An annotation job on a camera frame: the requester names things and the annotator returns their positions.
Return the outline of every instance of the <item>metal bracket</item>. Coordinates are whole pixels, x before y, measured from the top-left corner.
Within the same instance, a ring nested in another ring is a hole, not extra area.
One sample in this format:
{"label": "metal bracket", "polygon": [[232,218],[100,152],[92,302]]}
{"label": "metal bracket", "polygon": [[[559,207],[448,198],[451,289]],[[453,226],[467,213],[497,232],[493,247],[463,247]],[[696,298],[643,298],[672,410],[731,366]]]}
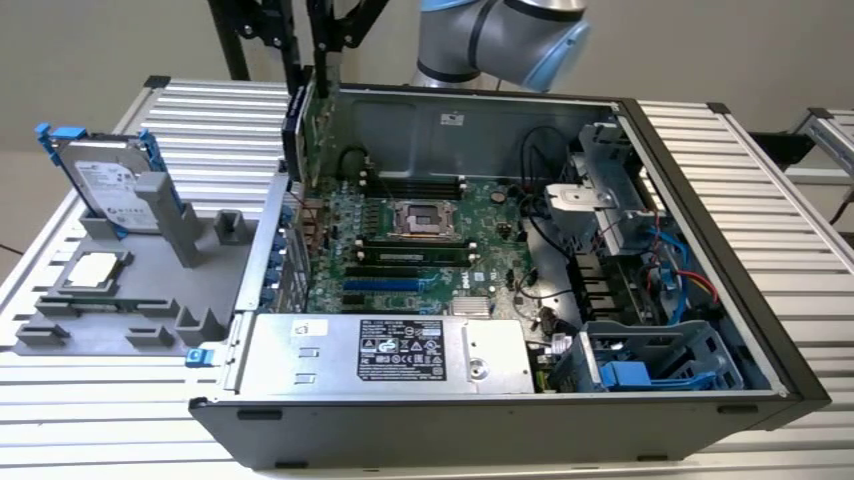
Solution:
{"label": "metal bracket", "polygon": [[356,48],[361,44],[387,3],[388,0],[360,0],[349,12],[336,19],[332,0],[305,0],[315,47],[319,98],[329,95],[327,54],[340,52],[344,47]]}

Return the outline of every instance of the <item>sticker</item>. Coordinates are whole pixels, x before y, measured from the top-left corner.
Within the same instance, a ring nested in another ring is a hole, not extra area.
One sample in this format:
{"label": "sticker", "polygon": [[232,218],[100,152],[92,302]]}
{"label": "sticker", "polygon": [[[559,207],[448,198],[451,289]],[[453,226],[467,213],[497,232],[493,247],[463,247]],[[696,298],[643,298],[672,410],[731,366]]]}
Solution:
{"label": "sticker", "polygon": [[439,119],[439,124],[449,127],[461,127],[465,122],[465,115],[459,113],[443,113]]}
{"label": "sticker", "polygon": [[117,163],[74,162],[89,195],[107,219],[128,230],[157,230],[157,220],[133,193],[136,175]]}
{"label": "sticker", "polygon": [[356,373],[365,382],[447,380],[441,320],[361,320]]}
{"label": "sticker", "polygon": [[424,260],[424,256],[416,253],[380,253],[379,259],[403,262],[420,262],[421,260]]}
{"label": "sticker", "polygon": [[328,333],[329,323],[324,318],[296,320],[291,325],[292,337],[325,337]]}

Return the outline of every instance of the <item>white wall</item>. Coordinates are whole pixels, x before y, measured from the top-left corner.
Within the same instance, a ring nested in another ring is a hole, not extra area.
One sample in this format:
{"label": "white wall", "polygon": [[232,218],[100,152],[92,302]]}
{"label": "white wall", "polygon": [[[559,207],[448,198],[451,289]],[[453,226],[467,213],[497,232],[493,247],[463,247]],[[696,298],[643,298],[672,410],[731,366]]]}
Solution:
{"label": "white wall", "polygon": [[[347,52],[347,80],[409,80],[417,4],[389,2]],[[854,0],[590,4],[591,42],[558,92],[722,101],[755,129],[788,127],[808,105],[854,107]],[[257,42],[247,56],[255,78],[281,78]],[[25,247],[66,191],[37,154],[34,124],[109,130],[151,74],[227,78],[204,0],[0,0],[0,242]],[[824,197],[830,205],[838,193]],[[12,261],[0,252],[0,276]]]}

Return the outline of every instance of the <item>blue latch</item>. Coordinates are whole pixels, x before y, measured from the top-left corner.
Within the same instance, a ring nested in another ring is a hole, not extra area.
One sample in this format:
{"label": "blue latch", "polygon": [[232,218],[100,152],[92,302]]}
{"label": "blue latch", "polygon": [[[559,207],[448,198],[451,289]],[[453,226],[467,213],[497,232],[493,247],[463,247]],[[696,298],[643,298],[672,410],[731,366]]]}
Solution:
{"label": "blue latch", "polygon": [[85,135],[85,127],[56,127],[50,133],[60,140],[80,140]]}
{"label": "blue latch", "polygon": [[599,369],[604,388],[650,387],[650,372],[643,362],[608,362]]}
{"label": "blue latch", "polygon": [[184,357],[187,368],[208,368],[213,366],[213,350],[205,348],[191,348]]}

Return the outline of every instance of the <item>motherboard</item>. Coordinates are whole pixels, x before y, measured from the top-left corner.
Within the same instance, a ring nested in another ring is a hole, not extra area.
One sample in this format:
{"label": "motherboard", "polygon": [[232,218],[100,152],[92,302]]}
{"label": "motherboard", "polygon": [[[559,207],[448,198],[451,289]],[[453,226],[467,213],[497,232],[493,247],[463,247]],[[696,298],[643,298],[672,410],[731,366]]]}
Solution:
{"label": "motherboard", "polygon": [[325,178],[312,195],[323,202],[307,201],[311,215],[303,220],[313,238],[307,311],[437,315],[456,310],[472,317],[534,318],[535,303],[515,292],[531,269],[516,187],[497,180],[409,182],[407,188],[421,192],[413,193],[393,180],[377,183],[373,192],[357,182]]}

